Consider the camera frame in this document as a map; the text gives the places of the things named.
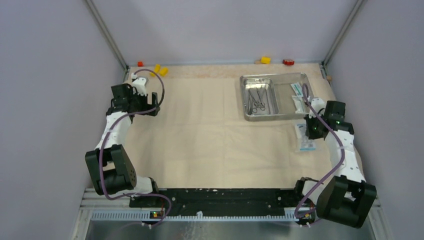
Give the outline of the blue white sterile pouch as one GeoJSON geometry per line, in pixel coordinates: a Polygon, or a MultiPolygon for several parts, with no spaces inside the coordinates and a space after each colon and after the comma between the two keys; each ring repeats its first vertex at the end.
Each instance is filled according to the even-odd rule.
{"type": "Polygon", "coordinates": [[[295,123],[294,129],[297,138],[297,150],[299,152],[309,152],[315,151],[317,149],[317,144],[314,140],[309,139],[306,135],[306,124],[305,123],[295,123]]]}

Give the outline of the teal white sterile packet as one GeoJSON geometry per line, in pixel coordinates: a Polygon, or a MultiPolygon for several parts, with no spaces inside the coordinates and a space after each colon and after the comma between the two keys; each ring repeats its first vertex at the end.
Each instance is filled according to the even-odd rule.
{"type": "Polygon", "coordinates": [[[291,83],[290,86],[297,97],[302,98],[304,96],[302,85],[299,82],[291,83]]]}

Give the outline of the beige wrapping cloth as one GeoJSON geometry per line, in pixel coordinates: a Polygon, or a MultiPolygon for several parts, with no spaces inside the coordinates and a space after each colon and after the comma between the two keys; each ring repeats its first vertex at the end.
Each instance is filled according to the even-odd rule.
{"type": "Polygon", "coordinates": [[[161,188],[292,188],[332,169],[323,140],[297,149],[290,120],[247,121],[239,77],[170,76],[157,116],[136,116],[125,149],[161,188]]]}

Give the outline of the large steel tray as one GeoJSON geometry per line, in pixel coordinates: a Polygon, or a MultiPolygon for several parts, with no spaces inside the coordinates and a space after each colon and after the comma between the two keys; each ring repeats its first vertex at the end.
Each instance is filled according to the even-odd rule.
{"type": "Polygon", "coordinates": [[[257,75],[243,75],[239,79],[241,99],[242,99],[242,111],[245,120],[250,122],[260,121],[280,121],[280,120],[299,120],[303,119],[306,114],[296,114],[295,105],[292,100],[292,96],[295,96],[291,84],[299,82],[301,85],[310,85],[310,81],[307,75],[303,72],[294,73],[277,73],[277,74],[257,74],[257,75]],[[278,114],[274,116],[260,116],[260,117],[248,117],[244,112],[244,103],[242,97],[242,80],[247,78],[270,78],[274,85],[275,96],[278,106],[278,114]]]}

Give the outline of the steel forceps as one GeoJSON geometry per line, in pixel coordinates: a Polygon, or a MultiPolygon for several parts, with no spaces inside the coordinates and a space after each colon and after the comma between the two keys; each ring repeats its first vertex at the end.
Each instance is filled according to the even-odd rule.
{"type": "Polygon", "coordinates": [[[264,95],[266,91],[263,87],[260,87],[256,89],[256,93],[258,96],[258,100],[256,101],[256,107],[259,108],[261,111],[264,111],[266,109],[264,102],[264,95]]]}

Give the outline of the small steel instrument tray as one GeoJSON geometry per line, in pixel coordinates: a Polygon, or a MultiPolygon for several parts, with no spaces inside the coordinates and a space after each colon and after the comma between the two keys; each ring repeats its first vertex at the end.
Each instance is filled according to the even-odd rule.
{"type": "Polygon", "coordinates": [[[247,117],[270,117],[270,116],[276,116],[279,113],[279,107],[277,104],[274,84],[272,80],[268,77],[251,77],[246,78],[241,81],[241,93],[243,98],[243,107],[244,107],[244,113],[247,117]],[[265,103],[265,110],[259,110],[257,113],[249,114],[248,113],[248,107],[249,107],[249,93],[248,90],[251,89],[251,91],[254,93],[255,98],[258,100],[257,95],[257,88],[264,88],[265,94],[264,94],[264,103],[265,103]]]}

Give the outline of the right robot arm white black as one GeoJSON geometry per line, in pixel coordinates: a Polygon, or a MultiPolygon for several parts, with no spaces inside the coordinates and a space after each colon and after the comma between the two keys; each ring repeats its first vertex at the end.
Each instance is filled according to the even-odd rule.
{"type": "Polygon", "coordinates": [[[345,121],[344,102],[314,97],[306,101],[305,135],[323,139],[329,153],[331,170],[321,180],[302,177],[294,187],[295,216],[302,218],[302,206],[310,202],[320,219],[359,229],[377,197],[377,189],[367,183],[358,164],[354,147],[354,127],[345,121]]]}

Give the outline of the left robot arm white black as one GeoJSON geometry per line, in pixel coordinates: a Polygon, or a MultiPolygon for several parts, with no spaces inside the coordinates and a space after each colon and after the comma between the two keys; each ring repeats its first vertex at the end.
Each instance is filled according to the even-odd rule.
{"type": "Polygon", "coordinates": [[[85,162],[98,195],[133,190],[137,174],[124,148],[135,115],[156,116],[161,101],[158,94],[142,93],[128,83],[111,87],[113,98],[105,114],[106,126],[95,149],[86,152],[85,162]]]}

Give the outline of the yellow block left two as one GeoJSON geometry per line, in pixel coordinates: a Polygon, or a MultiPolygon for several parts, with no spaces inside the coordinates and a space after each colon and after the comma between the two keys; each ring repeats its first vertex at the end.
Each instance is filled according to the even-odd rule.
{"type": "Polygon", "coordinates": [[[169,72],[169,69],[167,67],[162,67],[158,73],[160,76],[165,77],[168,74],[168,72],[169,72]]]}

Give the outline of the yellow block left one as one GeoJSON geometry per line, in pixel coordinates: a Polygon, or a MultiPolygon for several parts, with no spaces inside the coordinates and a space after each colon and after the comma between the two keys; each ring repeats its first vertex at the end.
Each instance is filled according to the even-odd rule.
{"type": "Polygon", "coordinates": [[[156,64],[154,66],[154,68],[153,68],[153,73],[151,72],[150,75],[152,77],[156,77],[159,74],[160,70],[161,70],[161,65],[160,64],[156,64]]]}

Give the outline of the red object at back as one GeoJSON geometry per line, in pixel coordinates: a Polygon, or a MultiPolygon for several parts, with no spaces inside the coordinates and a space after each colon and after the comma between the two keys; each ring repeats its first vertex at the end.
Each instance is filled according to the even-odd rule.
{"type": "Polygon", "coordinates": [[[295,64],[295,61],[290,58],[285,58],[282,60],[282,63],[286,66],[293,66],[295,64]]]}

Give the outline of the yellow block at back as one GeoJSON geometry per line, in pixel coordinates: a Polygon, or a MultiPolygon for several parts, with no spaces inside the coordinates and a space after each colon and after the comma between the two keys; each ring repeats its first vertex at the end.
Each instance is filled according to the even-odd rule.
{"type": "Polygon", "coordinates": [[[260,59],[260,62],[262,63],[262,64],[270,64],[271,63],[271,58],[270,57],[267,57],[267,56],[262,56],[261,57],[261,59],[260,59]]]}

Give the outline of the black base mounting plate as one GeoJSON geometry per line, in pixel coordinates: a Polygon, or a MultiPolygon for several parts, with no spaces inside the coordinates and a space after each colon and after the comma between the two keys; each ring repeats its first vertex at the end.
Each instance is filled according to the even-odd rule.
{"type": "Polygon", "coordinates": [[[289,208],[301,201],[294,189],[280,188],[167,188],[158,196],[139,196],[130,200],[131,208],[158,208],[171,205],[170,217],[194,216],[202,212],[206,217],[266,217],[284,216],[289,208]]]}

